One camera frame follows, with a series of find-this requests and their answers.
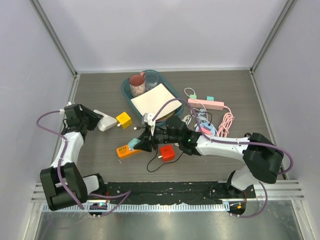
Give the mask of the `pink power strip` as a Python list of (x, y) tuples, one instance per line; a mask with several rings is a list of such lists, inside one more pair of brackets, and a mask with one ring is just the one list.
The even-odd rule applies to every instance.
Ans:
[(225, 103), (221, 101), (212, 101), (212, 100), (202, 100), (202, 99), (193, 99), (189, 98), (187, 100), (189, 105), (193, 108), (206, 108), (209, 110), (222, 111), (224, 109)]

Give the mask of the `pink patterned mug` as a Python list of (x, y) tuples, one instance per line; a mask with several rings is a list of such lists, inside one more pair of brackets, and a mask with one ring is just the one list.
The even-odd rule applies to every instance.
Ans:
[(130, 91), (134, 98), (146, 92), (145, 74), (145, 72), (140, 72), (129, 78)]

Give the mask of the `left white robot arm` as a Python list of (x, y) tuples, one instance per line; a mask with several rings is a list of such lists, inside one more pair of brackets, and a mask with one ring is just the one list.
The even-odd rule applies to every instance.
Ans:
[(66, 118), (62, 132), (56, 132), (40, 125), (36, 125), (61, 138), (61, 145), (55, 160), (50, 167), (41, 170), (40, 181), (47, 205), (51, 211), (79, 206), (88, 200), (89, 194), (100, 200), (107, 192), (107, 188), (100, 174), (95, 173), (83, 177), (78, 168), (77, 160), (89, 131), (99, 128), (105, 131), (101, 124), (107, 119), (106, 114), (98, 110), (90, 110), (81, 104), (71, 104), (58, 111)]

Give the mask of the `clear glass cup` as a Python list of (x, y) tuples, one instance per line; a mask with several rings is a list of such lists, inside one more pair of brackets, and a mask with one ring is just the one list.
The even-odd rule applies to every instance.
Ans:
[(159, 76), (154, 72), (147, 72), (144, 76), (145, 79), (145, 87), (147, 91), (155, 88), (159, 83)]

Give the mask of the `red cube plug adapter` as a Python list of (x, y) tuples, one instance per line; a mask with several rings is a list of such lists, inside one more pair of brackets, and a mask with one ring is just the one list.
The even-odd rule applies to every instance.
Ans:
[(165, 145), (160, 147), (159, 149), (160, 155), (159, 159), (162, 159), (164, 163), (170, 162), (175, 159), (175, 151), (172, 145)]

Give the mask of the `blue round socket hub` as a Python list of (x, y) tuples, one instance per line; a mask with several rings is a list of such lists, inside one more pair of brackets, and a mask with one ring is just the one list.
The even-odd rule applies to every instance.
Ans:
[(201, 122), (198, 126), (198, 124), (194, 125), (195, 131), (200, 132), (200, 129), (208, 136), (215, 136), (216, 135), (216, 129), (210, 122)]

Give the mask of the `white square plate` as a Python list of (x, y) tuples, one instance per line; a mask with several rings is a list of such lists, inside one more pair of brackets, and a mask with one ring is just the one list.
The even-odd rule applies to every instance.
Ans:
[[(157, 114), (160, 108), (169, 100), (175, 99), (174, 95), (161, 83), (144, 94), (131, 99), (132, 104), (143, 116), (145, 113)], [(170, 102), (156, 117), (156, 120), (177, 110), (182, 103), (178, 100)]]

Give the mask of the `orange power strip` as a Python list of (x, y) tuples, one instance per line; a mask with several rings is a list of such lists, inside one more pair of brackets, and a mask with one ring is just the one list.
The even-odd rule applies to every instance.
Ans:
[(128, 145), (124, 145), (116, 149), (116, 153), (119, 159), (128, 158), (141, 152), (141, 150), (129, 148)]

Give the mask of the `teal plastic tray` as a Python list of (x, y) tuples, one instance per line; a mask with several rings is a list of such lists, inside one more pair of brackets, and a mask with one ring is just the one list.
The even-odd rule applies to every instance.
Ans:
[(140, 96), (133, 97), (130, 79), (127, 78), (121, 85), (121, 92), (139, 118), (142, 118), (146, 113), (157, 115), (156, 125), (161, 127), (165, 124), (167, 118), (173, 115), (180, 116), (184, 111), (184, 105), (180, 101), (175, 100), (169, 103), (163, 110), (160, 110), (166, 102), (180, 98), (181, 96), (160, 72), (145, 70), (144, 73), (153, 73), (158, 76), (158, 85), (155, 88), (146, 91)]

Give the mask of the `teal plug on pink strip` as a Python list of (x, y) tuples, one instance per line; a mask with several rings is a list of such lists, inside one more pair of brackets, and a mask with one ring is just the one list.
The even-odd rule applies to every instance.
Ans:
[(213, 96), (207, 96), (207, 97), (206, 97), (206, 100), (213, 102), (213, 101), (215, 100), (215, 98), (214, 98)]

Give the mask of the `yellow cube plug adapter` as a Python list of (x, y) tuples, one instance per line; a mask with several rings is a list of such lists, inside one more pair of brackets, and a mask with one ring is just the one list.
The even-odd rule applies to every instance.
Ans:
[(131, 117), (126, 113), (122, 112), (116, 117), (117, 120), (117, 126), (122, 127), (123, 129), (128, 128), (132, 124), (132, 119)]

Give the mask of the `teal plug adapter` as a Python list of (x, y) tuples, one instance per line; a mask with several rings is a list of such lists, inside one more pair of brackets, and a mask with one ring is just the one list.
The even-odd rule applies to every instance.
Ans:
[(135, 147), (135, 145), (138, 144), (139, 142), (140, 142), (139, 139), (133, 138), (133, 139), (127, 144), (127, 145), (128, 145), (128, 148), (129, 148), (130, 150), (133, 150), (134, 147)]

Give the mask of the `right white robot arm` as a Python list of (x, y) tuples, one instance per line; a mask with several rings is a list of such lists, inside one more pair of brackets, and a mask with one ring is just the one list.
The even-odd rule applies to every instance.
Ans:
[(189, 156), (221, 156), (244, 162), (243, 168), (228, 177), (225, 190), (229, 197), (242, 197), (244, 191), (257, 182), (274, 184), (277, 181), (284, 153), (260, 133), (242, 138), (208, 136), (202, 130), (189, 129), (175, 115), (166, 121), (165, 128), (147, 121), (143, 124), (144, 131), (133, 147), (135, 150), (152, 152), (160, 144), (178, 144)]

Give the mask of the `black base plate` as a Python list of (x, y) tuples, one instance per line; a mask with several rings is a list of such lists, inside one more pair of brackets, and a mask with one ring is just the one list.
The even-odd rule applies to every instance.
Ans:
[(108, 182), (97, 194), (118, 196), (130, 191), (124, 201), (127, 205), (208, 205), (220, 204), (223, 199), (254, 199), (254, 186), (244, 193), (232, 195), (226, 183), (218, 181), (170, 182)]

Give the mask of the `white square power socket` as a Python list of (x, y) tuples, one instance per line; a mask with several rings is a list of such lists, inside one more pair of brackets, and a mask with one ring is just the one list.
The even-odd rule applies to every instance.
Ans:
[(95, 109), (93, 112), (102, 116), (102, 118), (99, 120), (97, 124), (97, 127), (101, 132), (105, 132), (106, 130), (114, 127), (118, 123), (118, 121), (114, 117), (111, 117), (99, 110)]

